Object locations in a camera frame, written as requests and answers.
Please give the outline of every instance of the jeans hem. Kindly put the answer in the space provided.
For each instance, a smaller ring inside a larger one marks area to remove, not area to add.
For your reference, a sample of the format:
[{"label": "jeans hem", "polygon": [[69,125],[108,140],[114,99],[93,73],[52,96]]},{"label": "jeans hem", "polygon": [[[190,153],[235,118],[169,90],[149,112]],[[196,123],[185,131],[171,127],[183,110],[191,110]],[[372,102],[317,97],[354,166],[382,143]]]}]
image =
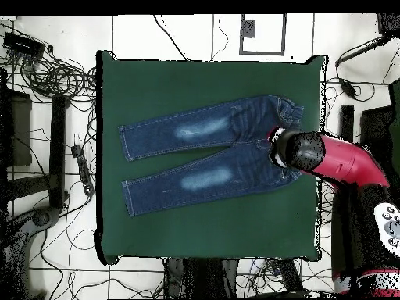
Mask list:
[{"label": "jeans hem", "polygon": [[122,182],[122,189],[123,189],[123,198],[125,199],[125,205],[127,206],[129,216],[134,216],[135,212],[134,212],[134,207],[132,205],[133,204],[132,197],[130,196],[129,186],[126,180]]},{"label": "jeans hem", "polygon": [[120,140],[122,144],[123,156],[127,161],[132,161],[132,157],[129,154],[128,146],[127,146],[127,139],[125,139],[125,129],[123,127],[118,128],[120,131]]}]

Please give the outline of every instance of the button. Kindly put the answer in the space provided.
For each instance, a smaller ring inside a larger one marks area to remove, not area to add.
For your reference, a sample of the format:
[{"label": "button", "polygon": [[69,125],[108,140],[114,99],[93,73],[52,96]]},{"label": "button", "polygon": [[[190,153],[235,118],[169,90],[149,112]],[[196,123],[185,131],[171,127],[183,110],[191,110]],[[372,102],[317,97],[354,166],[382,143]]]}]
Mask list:
[{"label": "button", "polygon": [[387,222],[384,225],[384,230],[392,237],[400,239],[400,222]]},{"label": "button", "polygon": [[391,238],[389,239],[389,244],[394,247],[398,247],[399,241],[397,239]]},{"label": "button", "polygon": [[385,220],[390,220],[390,219],[391,219],[391,215],[390,215],[388,212],[384,212],[384,213],[382,214],[382,217],[383,217]]}]

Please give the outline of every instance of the jeans pocket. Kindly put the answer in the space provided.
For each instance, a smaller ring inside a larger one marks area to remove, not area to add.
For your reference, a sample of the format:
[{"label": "jeans pocket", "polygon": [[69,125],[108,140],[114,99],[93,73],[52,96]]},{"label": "jeans pocket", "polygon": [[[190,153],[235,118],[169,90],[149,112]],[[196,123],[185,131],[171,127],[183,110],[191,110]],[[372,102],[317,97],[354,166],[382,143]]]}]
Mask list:
[{"label": "jeans pocket", "polygon": [[286,98],[278,99],[278,115],[280,119],[286,123],[292,123],[293,119],[291,118],[291,114],[295,109],[295,104],[293,101]]},{"label": "jeans pocket", "polygon": [[265,153],[270,152],[270,150],[272,149],[272,144],[266,139],[257,141],[255,145],[257,146],[258,149],[263,150]]}]

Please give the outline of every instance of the jeans leg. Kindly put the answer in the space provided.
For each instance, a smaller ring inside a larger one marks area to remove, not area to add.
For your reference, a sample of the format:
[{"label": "jeans leg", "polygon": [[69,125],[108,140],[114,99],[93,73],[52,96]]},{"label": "jeans leg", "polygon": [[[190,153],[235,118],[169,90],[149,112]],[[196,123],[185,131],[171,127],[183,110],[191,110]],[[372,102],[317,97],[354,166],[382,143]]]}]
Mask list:
[{"label": "jeans leg", "polygon": [[290,184],[268,158],[266,141],[237,143],[214,155],[154,176],[123,182],[131,216],[200,202],[267,192]]},{"label": "jeans leg", "polygon": [[179,112],[119,127],[128,161],[190,148],[265,138],[276,125],[299,122],[302,109],[274,95]]}]

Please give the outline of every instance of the black border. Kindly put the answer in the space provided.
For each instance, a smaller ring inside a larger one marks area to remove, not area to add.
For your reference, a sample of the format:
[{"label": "black border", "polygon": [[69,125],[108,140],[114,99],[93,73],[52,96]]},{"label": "black border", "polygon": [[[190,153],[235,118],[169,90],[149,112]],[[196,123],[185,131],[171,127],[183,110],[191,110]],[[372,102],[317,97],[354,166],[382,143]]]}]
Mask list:
[{"label": "black border", "polygon": [[[282,14],[284,17],[284,22],[282,24],[282,42],[280,45],[280,52],[253,52],[253,51],[244,51],[243,50],[243,40],[244,36],[241,32],[241,38],[240,38],[240,45],[239,45],[239,55],[278,55],[278,56],[284,56],[284,50],[285,50],[285,45],[286,45],[286,22],[287,22],[287,17],[286,14]],[[241,22],[245,20],[245,15],[241,14]]]},{"label": "black border", "polygon": [[96,83],[96,122],[97,122],[97,131],[99,134],[97,135],[96,145],[100,147],[100,153],[96,153],[96,164],[98,165],[99,171],[96,171],[96,223],[97,229],[94,233],[94,242],[95,249],[97,253],[97,257],[100,262],[106,266],[108,265],[104,252],[102,250],[102,237],[103,237],[103,192],[102,192],[102,172],[103,172],[103,116],[102,116],[102,99],[103,99],[103,51],[96,52],[96,74],[95,74],[95,83]]}]

